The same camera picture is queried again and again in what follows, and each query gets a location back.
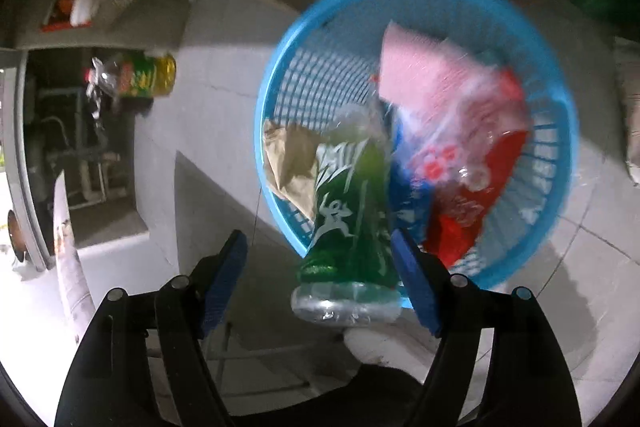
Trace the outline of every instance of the basket rim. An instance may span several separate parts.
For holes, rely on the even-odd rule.
[[[284,34],[273,55],[271,55],[260,84],[254,116],[254,153],[261,192],[277,226],[300,257],[306,255],[306,246],[291,230],[287,220],[282,215],[282,211],[276,203],[276,196],[269,189],[264,175],[262,126],[266,115],[273,112],[277,96],[277,91],[272,91],[271,86],[276,83],[279,84],[298,45],[306,39],[309,33],[345,6],[358,1],[360,0],[318,0],[311,5]],[[517,269],[522,267],[538,249],[555,224],[569,193],[571,174],[577,164],[579,125],[574,99],[566,86],[564,75],[558,65],[556,56],[533,24],[526,19],[517,7],[507,0],[466,1],[471,1],[481,6],[482,10],[500,19],[514,34],[519,35],[526,42],[527,47],[532,50],[531,54],[537,57],[538,67],[540,70],[545,71],[545,77],[550,79],[547,84],[548,95],[552,100],[564,107],[567,123],[567,126],[558,126],[558,132],[562,135],[558,137],[558,143],[565,145],[564,149],[568,151],[569,161],[558,161],[556,163],[554,187],[546,195],[546,205],[543,211],[529,232],[527,232],[527,235],[517,245],[508,250],[499,263],[483,268],[472,277],[480,287],[488,289],[508,279]],[[405,299],[405,301],[406,307],[411,307],[408,300]]]

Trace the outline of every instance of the metal screw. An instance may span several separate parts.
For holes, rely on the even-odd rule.
[[[523,301],[528,301],[533,296],[531,294],[531,290],[529,288],[525,288],[524,286],[519,286],[518,288],[516,288],[516,295]]]
[[[119,301],[120,299],[122,299],[123,295],[124,290],[122,288],[114,288],[109,290],[109,292],[107,293],[107,300],[111,302]]]
[[[181,290],[182,288],[187,288],[190,280],[186,275],[176,275],[173,279],[171,279],[171,288],[175,290]]]
[[[464,275],[460,273],[454,273],[451,276],[451,284],[456,288],[464,288],[467,284],[469,284],[469,279],[467,279]]]

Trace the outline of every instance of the blue plastic basket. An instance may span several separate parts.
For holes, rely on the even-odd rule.
[[[393,20],[508,65],[526,92],[533,130],[482,233],[451,271],[491,288],[536,251],[556,221],[577,157],[578,121],[561,70],[543,38],[505,0],[319,0],[293,24],[273,54],[255,111],[258,175],[278,226],[305,256],[313,224],[268,189],[262,123],[297,122],[322,131],[345,103],[363,103]]]

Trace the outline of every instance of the bottle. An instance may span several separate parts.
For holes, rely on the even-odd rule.
[[[94,58],[93,64],[88,81],[112,97],[151,98],[166,96],[174,89],[175,59],[169,54],[147,57],[139,51],[124,52],[105,63]]]
[[[315,230],[291,296],[298,317],[341,327],[393,322],[401,311],[383,135],[356,107],[318,147]]]

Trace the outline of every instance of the cabinet door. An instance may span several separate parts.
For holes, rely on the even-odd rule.
[[[36,216],[24,153],[24,82],[27,52],[0,50],[0,127],[4,169],[22,237],[33,266],[44,271],[52,261]]]

